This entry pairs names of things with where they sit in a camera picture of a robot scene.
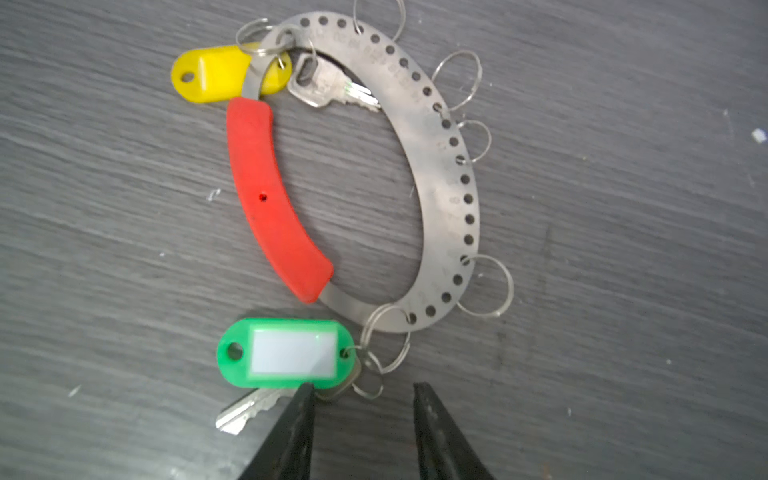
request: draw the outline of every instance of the perforated metal plate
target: perforated metal plate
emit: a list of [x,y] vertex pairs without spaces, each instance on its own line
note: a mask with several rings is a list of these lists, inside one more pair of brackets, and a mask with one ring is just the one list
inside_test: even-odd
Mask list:
[[[445,316],[461,298],[472,278],[474,263],[462,265],[464,255],[478,251],[480,212],[475,175],[464,139],[448,114],[445,100],[415,60],[376,28],[333,12],[311,12],[288,18],[280,25],[295,25],[306,33],[296,36],[296,46],[316,50],[349,68],[379,99],[406,152],[422,210],[424,247],[422,262],[408,293],[394,300],[410,320],[393,310],[376,324],[376,330],[406,333],[427,328]],[[276,26],[262,41],[275,46]],[[246,76],[243,96],[258,98],[259,70],[268,65],[254,58]],[[457,162],[457,157],[466,160]],[[320,294],[340,315],[360,324],[377,307],[343,292],[333,283]]]

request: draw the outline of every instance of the red plastic grip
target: red plastic grip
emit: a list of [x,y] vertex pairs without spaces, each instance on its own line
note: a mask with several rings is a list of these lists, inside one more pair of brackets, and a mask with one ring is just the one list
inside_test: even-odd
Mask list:
[[237,195],[261,250],[299,300],[317,301],[333,265],[306,234],[288,200],[272,145],[270,106],[249,98],[230,100],[227,143]]

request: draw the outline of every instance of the green key tag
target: green key tag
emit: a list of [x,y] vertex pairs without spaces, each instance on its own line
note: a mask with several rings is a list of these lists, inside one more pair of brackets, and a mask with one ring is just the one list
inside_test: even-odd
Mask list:
[[221,337],[216,359],[235,386],[288,389],[339,385],[352,372],[354,341],[333,320],[242,319]]

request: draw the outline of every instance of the gray table surface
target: gray table surface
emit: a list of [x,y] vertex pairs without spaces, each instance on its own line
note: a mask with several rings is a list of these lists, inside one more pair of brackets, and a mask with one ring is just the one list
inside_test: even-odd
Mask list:
[[[751,136],[768,130],[768,5],[406,7],[400,45],[425,70],[457,48],[484,62],[464,110],[495,134],[475,168],[480,251],[517,295],[501,319],[456,310],[415,335],[375,402],[319,406],[313,478],[417,478],[421,381],[498,478],[768,478],[768,143]],[[243,394],[218,372],[220,335],[249,313],[334,317],[270,268],[234,190],[226,104],[184,101],[170,65],[258,16],[351,8],[3,3],[0,477],[229,479],[249,462],[280,408],[237,437],[215,430]],[[396,28],[394,2],[359,11]],[[457,101],[471,64],[446,74]],[[372,302],[402,295],[421,218],[386,118],[267,101],[337,280]],[[476,273],[466,303],[494,308],[501,275]]]

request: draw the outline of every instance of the yellow plastic tag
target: yellow plastic tag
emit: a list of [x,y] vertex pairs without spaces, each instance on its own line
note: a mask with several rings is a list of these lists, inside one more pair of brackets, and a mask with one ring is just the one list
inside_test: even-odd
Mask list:
[[[249,44],[257,48],[258,44]],[[284,68],[277,60],[266,71],[261,84],[261,94],[271,95],[283,90],[288,84],[292,65],[287,53],[280,56]],[[170,70],[174,88],[186,100],[196,104],[230,100],[243,90],[250,56],[237,45],[198,48],[179,56]]]

